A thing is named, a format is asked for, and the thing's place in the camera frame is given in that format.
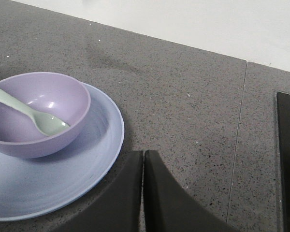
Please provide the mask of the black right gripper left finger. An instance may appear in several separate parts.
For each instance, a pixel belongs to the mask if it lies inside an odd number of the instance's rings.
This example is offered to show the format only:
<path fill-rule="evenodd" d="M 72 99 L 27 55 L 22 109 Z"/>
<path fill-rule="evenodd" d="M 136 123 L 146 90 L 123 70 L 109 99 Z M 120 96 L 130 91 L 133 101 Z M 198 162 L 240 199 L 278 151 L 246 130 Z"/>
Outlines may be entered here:
<path fill-rule="evenodd" d="M 137 232 L 143 179 L 143 151 L 128 154 L 115 180 L 87 209 L 56 232 Z"/>

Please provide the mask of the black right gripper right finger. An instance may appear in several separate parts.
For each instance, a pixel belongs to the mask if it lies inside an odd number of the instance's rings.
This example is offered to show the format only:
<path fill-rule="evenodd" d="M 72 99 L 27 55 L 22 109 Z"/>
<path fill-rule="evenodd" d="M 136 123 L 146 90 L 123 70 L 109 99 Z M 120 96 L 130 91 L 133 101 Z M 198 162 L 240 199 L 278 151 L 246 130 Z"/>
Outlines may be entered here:
<path fill-rule="evenodd" d="M 143 198 L 146 231 L 235 231 L 184 191 L 164 165 L 158 151 L 146 151 L 144 162 Z"/>

